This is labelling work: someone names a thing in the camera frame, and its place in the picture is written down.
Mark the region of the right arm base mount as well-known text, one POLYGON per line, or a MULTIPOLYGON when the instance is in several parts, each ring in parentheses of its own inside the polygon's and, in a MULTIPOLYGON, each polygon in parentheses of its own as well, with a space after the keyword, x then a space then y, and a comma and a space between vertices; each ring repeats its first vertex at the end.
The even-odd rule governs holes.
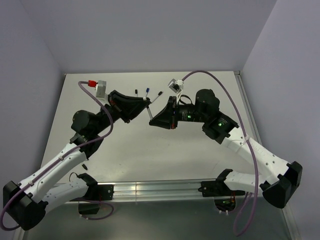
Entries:
POLYGON ((236 194, 231 191, 223 182, 220 181, 202 181, 198 191, 203 197, 225 197, 224 199, 214 200, 215 207, 220 213, 228 214, 236 208, 236 194))

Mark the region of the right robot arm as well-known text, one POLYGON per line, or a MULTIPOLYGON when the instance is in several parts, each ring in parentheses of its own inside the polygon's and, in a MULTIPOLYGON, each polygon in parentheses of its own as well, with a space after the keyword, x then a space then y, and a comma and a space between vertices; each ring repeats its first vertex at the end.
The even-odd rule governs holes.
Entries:
POLYGON ((283 209, 300 186, 303 167, 279 158, 244 134, 236 121, 220 111, 220 100, 211 89, 199 90, 195 102, 189 104, 179 104, 176 96, 170 96, 149 125, 174 130, 179 122, 202 123, 207 137, 253 164, 253 174, 225 169, 215 180, 201 182, 198 191, 203 197, 257 192, 272 206, 283 209))

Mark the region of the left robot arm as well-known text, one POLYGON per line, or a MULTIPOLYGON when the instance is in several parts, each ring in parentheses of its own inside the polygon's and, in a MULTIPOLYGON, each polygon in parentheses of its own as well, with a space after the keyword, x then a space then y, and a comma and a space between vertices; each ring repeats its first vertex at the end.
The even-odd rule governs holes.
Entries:
POLYGON ((3 187, 3 210, 17 226, 27 231, 34 228, 51 210, 71 200, 99 203, 98 182, 89 174, 60 186, 55 184, 77 165, 87 161, 113 131, 114 123, 129 123, 152 103, 148 97, 125 96, 113 90, 98 113, 78 110, 72 117, 75 132, 69 143, 46 165, 19 183, 8 182, 3 187))

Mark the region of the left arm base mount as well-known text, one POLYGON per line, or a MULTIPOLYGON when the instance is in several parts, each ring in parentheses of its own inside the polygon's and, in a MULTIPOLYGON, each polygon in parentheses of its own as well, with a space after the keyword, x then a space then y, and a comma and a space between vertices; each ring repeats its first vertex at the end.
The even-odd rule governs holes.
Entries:
POLYGON ((115 208, 109 203, 113 199, 114 186, 112 184, 97 184, 90 186, 84 196, 76 197, 72 202, 78 203, 78 213, 88 220, 102 220, 110 217, 115 208), (109 210, 105 216, 97 216, 100 210, 109 210))

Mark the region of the white pen black tip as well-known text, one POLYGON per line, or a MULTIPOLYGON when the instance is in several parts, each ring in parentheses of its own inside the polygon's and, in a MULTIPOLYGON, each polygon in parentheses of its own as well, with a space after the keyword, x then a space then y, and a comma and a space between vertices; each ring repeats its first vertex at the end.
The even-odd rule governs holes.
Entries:
POLYGON ((159 98, 159 95, 157 95, 153 100, 152 103, 155 102, 159 98))

